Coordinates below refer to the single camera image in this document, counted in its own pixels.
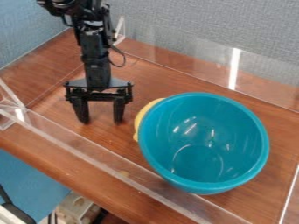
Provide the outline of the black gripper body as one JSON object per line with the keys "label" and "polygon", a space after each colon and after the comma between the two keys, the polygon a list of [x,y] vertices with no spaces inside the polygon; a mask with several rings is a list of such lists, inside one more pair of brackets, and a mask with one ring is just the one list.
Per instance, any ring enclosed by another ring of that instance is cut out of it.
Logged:
{"label": "black gripper body", "polygon": [[86,56],[80,58],[84,63],[86,78],[66,82],[66,100],[70,102],[76,100],[110,102],[123,97],[126,102],[131,102],[134,100],[132,82],[111,76],[108,56],[98,59]]}

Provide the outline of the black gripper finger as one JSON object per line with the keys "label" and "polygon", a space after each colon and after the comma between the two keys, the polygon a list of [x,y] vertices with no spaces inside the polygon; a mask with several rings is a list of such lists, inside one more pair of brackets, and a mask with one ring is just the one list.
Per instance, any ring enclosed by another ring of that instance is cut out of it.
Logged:
{"label": "black gripper finger", "polygon": [[72,96],[70,102],[72,104],[79,120],[84,124],[87,124],[90,122],[90,106],[87,99],[83,97]]}
{"label": "black gripper finger", "polygon": [[126,99],[123,97],[118,97],[114,100],[114,121],[115,121],[115,124],[122,123],[124,110],[126,110]]}

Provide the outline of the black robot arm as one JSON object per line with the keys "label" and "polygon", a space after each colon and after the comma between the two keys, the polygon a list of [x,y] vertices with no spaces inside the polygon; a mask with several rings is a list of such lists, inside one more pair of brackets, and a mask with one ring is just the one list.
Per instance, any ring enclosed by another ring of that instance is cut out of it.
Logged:
{"label": "black robot arm", "polygon": [[36,3],[74,29],[82,50],[86,78],[64,83],[66,100],[83,123],[90,122],[90,102],[114,102],[114,121],[120,124],[126,105],[132,101],[132,82],[114,78],[108,49],[122,56],[114,46],[118,40],[110,16],[110,4],[103,0],[36,0]]}

